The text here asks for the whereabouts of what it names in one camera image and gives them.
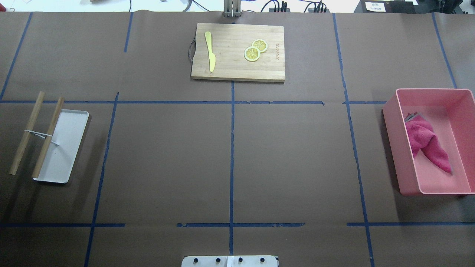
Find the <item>lemon slice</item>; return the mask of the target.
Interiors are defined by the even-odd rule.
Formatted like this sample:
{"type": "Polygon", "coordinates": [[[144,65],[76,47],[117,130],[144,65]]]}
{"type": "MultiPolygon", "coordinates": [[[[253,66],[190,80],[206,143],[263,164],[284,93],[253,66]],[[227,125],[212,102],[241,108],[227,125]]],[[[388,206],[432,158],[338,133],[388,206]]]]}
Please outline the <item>lemon slice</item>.
{"type": "Polygon", "coordinates": [[[260,50],[253,46],[247,47],[243,53],[244,58],[249,62],[256,62],[258,59],[260,59],[260,55],[260,50]]]}
{"type": "Polygon", "coordinates": [[[268,43],[263,39],[256,39],[252,42],[252,46],[259,50],[260,53],[265,53],[268,50],[268,43]]]}

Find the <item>wooden rack bar inner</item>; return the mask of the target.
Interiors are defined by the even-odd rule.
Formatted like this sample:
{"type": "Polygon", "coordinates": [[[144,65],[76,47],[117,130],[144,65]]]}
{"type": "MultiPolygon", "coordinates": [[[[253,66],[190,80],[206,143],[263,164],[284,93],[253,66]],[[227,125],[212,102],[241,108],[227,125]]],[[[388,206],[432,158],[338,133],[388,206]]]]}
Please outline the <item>wooden rack bar inner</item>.
{"type": "Polygon", "coordinates": [[[56,103],[56,107],[55,107],[55,110],[54,110],[54,113],[53,113],[52,120],[51,120],[49,128],[46,132],[45,140],[44,140],[43,145],[41,147],[41,151],[40,151],[37,163],[36,163],[34,171],[32,173],[32,178],[38,178],[39,175],[40,175],[43,163],[46,159],[46,154],[47,154],[47,152],[49,150],[49,146],[52,142],[54,131],[55,131],[55,128],[56,128],[56,125],[57,125],[57,122],[58,122],[59,115],[61,114],[61,110],[62,110],[62,106],[64,104],[64,101],[65,101],[64,97],[61,96],[61,97],[58,98],[58,101],[56,103]]]}

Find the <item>white pole base plate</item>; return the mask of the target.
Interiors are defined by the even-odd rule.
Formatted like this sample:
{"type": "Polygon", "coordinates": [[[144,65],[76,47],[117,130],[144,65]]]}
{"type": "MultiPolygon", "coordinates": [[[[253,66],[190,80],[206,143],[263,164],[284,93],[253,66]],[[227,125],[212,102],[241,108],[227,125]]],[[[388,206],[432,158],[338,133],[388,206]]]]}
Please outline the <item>white pole base plate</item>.
{"type": "Polygon", "coordinates": [[[182,267],[278,267],[273,255],[186,256],[182,267]]]}

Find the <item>lemon slice front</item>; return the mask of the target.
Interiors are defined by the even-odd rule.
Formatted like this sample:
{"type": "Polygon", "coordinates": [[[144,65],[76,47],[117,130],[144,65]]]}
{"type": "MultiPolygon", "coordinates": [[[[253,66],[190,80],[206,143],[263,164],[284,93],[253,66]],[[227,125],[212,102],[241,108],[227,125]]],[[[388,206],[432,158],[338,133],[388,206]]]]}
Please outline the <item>lemon slice front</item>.
{"type": "Polygon", "coordinates": [[[260,55],[260,50],[253,46],[247,47],[243,53],[244,58],[249,62],[256,62],[258,59],[260,59],[260,55]]]}

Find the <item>black power adapter box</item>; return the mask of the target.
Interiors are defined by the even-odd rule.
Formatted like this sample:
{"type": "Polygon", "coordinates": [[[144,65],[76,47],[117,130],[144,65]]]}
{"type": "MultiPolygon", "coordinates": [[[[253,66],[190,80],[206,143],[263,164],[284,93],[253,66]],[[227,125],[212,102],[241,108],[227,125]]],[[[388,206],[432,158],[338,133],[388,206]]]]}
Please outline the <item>black power adapter box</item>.
{"type": "Polygon", "coordinates": [[[416,14],[412,1],[360,0],[353,13],[416,14]]]}

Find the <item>aluminium frame post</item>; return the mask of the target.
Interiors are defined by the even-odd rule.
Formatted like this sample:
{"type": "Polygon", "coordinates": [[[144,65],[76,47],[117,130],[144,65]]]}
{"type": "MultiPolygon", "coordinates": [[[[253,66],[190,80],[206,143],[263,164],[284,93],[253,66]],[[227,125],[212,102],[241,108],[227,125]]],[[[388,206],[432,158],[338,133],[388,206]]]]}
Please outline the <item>aluminium frame post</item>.
{"type": "Polygon", "coordinates": [[[241,17],[242,15],[241,0],[224,0],[223,7],[224,17],[241,17]]]}

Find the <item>yellow plastic knife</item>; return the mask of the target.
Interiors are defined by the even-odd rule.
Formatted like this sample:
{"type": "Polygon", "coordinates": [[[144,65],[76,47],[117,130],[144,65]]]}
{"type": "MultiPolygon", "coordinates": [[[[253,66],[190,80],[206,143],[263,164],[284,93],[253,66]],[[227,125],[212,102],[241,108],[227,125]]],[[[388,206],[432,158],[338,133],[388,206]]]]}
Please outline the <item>yellow plastic knife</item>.
{"type": "Polygon", "coordinates": [[[207,53],[208,53],[208,58],[209,58],[209,71],[210,73],[213,73],[215,70],[216,66],[216,55],[213,52],[213,41],[212,41],[212,33],[211,32],[205,32],[205,41],[206,41],[206,46],[207,46],[207,53]]]}

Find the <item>wooden cutting board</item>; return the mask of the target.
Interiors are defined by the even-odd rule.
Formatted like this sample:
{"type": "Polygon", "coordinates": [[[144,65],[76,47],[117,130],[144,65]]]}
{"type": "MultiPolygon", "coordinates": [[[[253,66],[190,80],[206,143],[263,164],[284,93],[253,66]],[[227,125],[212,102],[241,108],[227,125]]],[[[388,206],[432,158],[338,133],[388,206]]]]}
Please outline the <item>wooden cutting board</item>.
{"type": "Polygon", "coordinates": [[[198,23],[191,77],[205,80],[283,83],[286,80],[283,26],[198,23]],[[216,66],[209,71],[205,32],[212,33],[216,66]],[[268,43],[268,50],[256,62],[244,58],[244,50],[256,39],[268,43]]]}

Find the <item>lemon slice back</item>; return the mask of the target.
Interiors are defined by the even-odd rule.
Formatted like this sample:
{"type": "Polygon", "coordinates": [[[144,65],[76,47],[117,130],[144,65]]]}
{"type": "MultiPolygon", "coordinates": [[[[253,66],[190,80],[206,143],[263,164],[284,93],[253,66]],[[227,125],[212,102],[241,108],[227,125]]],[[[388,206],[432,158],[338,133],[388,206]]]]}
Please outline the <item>lemon slice back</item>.
{"type": "Polygon", "coordinates": [[[268,50],[268,43],[263,39],[256,39],[252,42],[252,46],[259,50],[260,53],[265,53],[268,50]]]}

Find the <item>pink microfiber cloth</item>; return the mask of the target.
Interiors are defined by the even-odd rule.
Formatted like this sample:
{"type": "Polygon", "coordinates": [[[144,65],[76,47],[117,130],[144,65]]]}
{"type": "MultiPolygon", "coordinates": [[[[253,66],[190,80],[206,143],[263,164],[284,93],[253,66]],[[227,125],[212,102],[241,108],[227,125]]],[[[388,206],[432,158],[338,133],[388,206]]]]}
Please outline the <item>pink microfiber cloth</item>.
{"type": "Polygon", "coordinates": [[[452,173],[448,153],[441,146],[432,124],[420,113],[409,113],[404,119],[413,157],[422,152],[436,167],[452,173]]]}

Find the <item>white metal tray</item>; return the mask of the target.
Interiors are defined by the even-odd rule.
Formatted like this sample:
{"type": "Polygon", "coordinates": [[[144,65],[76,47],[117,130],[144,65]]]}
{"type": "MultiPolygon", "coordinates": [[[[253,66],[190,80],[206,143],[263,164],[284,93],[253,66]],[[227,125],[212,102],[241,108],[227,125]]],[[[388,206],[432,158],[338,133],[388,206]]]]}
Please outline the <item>white metal tray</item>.
{"type": "Polygon", "coordinates": [[[89,113],[62,109],[43,165],[35,181],[66,184],[88,125],[89,113]]]}

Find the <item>wooden rack bar outer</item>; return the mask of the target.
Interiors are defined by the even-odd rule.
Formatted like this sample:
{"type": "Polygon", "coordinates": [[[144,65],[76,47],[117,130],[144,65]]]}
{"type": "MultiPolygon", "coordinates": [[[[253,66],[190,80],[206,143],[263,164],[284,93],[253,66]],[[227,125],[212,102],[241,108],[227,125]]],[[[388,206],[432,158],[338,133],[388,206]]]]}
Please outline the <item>wooden rack bar outer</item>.
{"type": "Polygon", "coordinates": [[[43,91],[40,91],[38,96],[37,96],[37,100],[35,101],[33,110],[32,110],[32,112],[29,116],[28,122],[27,122],[26,127],[23,131],[23,135],[22,135],[22,138],[20,140],[19,146],[18,146],[17,151],[15,153],[13,163],[10,167],[10,172],[9,172],[10,175],[16,175],[17,174],[17,170],[19,168],[20,163],[22,162],[22,158],[24,156],[26,147],[27,147],[29,139],[30,139],[30,132],[29,131],[33,130],[33,127],[36,123],[37,117],[38,117],[39,112],[40,112],[41,105],[42,105],[43,100],[44,100],[44,96],[45,96],[45,92],[43,92],[43,91]]]}

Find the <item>pink plastic bin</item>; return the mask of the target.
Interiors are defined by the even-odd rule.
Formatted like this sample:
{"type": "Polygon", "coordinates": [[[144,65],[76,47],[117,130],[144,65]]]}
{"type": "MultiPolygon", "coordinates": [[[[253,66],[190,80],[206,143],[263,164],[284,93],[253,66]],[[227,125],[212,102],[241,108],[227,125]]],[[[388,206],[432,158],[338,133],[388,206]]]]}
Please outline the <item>pink plastic bin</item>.
{"type": "Polygon", "coordinates": [[[397,89],[382,111],[401,194],[474,194],[470,90],[397,89]]]}

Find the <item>wooden rack bar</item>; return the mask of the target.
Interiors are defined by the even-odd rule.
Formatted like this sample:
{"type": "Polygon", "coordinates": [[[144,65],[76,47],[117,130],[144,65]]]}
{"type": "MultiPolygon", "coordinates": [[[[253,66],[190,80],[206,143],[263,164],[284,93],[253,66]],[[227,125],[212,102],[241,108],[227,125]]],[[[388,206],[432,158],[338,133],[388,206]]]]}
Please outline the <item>wooden rack bar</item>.
{"type": "Polygon", "coordinates": [[[56,128],[56,125],[57,125],[57,122],[58,122],[59,115],[61,114],[61,110],[62,110],[62,106],[64,104],[64,101],[65,101],[64,97],[61,96],[61,97],[58,98],[58,101],[56,103],[56,107],[55,107],[55,110],[54,110],[54,113],[53,113],[52,120],[51,120],[49,128],[46,132],[45,140],[44,140],[43,145],[41,147],[41,151],[40,151],[37,163],[36,163],[34,171],[32,173],[32,178],[38,178],[39,175],[40,175],[43,163],[46,159],[46,154],[47,154],[47,152],[49,150],[49,146],[52,142],[54,131],[55,131],[55,128],[56,128]]]}
{"type": "Polygon", "coordinates": [[[32,112],[29,116],[28,122],[27,122],[26,127],[23,131],[23,135],[22,135],[22,138],[20,140],[19,146],[18,146],[17,151],[15,153],[13,163],[10,167],[10,172],[9,172],[10,175],[16,175],[17,174],[17,170],[19,168],[20,163],[22,162],[22,158],[24,156],[26,147],[27,147],[29,139],[30,139],[30,132],[29,131],[33,130],[33,127],[36,123],[37,117],[38,117],[39,112],[40,112],[41,105],[42,105],[43,100],[44,100],[44,96],[45,96],[45,92],[43,92],[43,91],[40,91],[38,96],[37,96],[37,100],[35,101],[33,110],[32,110],[32,112]]]}

